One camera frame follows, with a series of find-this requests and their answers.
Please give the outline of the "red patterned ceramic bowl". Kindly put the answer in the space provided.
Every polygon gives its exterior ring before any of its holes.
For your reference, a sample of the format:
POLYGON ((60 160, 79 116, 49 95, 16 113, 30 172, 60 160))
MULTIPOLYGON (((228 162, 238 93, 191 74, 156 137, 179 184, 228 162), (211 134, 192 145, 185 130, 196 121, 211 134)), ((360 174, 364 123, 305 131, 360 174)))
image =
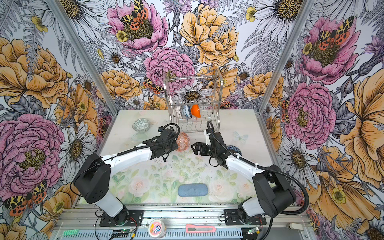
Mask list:
POLYGON ((186 151, 191 145, 191 140, 189 135, 186 133, 180 133, 177 138, 177 145, 178 145, 177 152, 186 151))

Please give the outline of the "white black lattice bowl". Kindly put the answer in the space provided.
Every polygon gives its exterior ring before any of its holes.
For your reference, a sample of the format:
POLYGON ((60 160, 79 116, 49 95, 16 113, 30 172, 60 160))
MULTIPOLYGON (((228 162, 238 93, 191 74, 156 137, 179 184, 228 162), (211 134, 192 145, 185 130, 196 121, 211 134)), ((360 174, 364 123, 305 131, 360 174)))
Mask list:
POLYGON ((183 118, 181 106, 176 106, 175 107, 175 114, 176 114, 176 117, 178 119, 182 119, 183 118))

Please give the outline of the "orange plastic bowl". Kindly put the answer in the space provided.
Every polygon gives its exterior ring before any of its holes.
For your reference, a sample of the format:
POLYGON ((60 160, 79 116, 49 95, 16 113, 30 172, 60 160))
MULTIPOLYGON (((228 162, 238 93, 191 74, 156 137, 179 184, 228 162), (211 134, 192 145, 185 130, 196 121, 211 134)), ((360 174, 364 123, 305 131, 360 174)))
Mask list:
POLYGON ((190 112, 192 116, 196 118, 201 118, 201 112, 198 105, 192 105, 192 107, 190 107, 190 112))

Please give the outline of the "blue floral ceramic bowl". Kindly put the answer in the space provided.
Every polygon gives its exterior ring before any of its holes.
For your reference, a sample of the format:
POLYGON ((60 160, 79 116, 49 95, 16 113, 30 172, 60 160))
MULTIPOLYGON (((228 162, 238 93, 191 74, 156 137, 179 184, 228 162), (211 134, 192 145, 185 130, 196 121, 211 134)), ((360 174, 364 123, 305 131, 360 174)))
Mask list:
POLYGON ((182 110, 182 115, 186 119, 191 119, 192 118, 191 107, 189 105, 181 106, 181 110, 182 110))

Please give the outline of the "steel wire dish rack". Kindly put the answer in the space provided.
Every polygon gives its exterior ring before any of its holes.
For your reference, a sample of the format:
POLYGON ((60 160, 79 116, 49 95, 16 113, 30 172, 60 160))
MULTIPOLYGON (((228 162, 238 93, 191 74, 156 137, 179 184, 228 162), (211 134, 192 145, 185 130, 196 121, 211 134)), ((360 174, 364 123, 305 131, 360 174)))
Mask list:
POLYGON ((181 131, 197 134, 207 128, 207 122, 213 124, 215 131, 221 127, 220 105, 224 80, 220 70, 209 66, 195 76, 177 77, 172 72, 163 74, 164 94, 166 96, 170 122, 178 124, 181 131), (198 105, 201 118, 192 116, 191 119, 178 119, 175 114, 176 106, 198 105))

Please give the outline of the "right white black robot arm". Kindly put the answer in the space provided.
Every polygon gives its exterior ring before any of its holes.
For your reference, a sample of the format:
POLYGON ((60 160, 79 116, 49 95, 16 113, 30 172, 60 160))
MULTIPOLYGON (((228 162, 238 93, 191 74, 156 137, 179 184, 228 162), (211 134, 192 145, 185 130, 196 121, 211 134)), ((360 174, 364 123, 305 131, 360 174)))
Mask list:
POLYGON ((243 223, 257 215, 274 218, 278 215, 298 215, 302 210, 287 211, 296 201, 296 194, 287 177, 276 165, 263 167, 244 159, 236 148, 228 148, 219 132, 204 131, 206 141, 196 142, 191 148, 196 155, 215 159, 218 166, 236 172, 253 182, 256 197, 238 205, 238 216, 243 223))

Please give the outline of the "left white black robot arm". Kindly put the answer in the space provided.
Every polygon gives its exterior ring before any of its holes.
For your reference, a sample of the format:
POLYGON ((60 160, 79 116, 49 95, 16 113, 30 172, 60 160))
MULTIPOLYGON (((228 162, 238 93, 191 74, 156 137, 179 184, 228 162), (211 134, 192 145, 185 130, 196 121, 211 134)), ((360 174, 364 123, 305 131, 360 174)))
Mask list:
POLYGON ((181 129, 170 123, 158 129, 160 135, 143 141, 140 145, 123 152, 87 157, 72 181, 82 198, 88 204, 95 204, 116 226, 124 225, 129 219, 126 206, 110 191, 110 180, 117 173, 153 159, 165 162, 169 154, 178 149, 177 138, 181 129))

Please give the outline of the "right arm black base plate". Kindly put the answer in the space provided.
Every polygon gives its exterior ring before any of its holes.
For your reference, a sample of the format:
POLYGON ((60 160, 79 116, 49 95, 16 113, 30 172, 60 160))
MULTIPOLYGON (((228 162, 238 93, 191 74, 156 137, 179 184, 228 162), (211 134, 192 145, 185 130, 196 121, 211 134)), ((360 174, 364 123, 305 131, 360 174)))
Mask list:
POLYGON ((267 220, 264 215, 256 215, 247 220, 241 220, 238 210, 235 209, 224 209, 224 218, 226 226, 264 226, 267 224, 267 220))

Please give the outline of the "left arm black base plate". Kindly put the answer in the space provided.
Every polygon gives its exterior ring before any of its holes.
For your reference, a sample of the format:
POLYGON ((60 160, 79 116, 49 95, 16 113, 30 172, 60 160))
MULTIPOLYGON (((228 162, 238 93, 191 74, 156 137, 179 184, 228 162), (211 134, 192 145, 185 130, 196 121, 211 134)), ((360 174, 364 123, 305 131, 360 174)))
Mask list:
POLYGON ((103 213, 100 227, 139 227, 143 220, 143 210, 123 209, 115 217, 103 213))

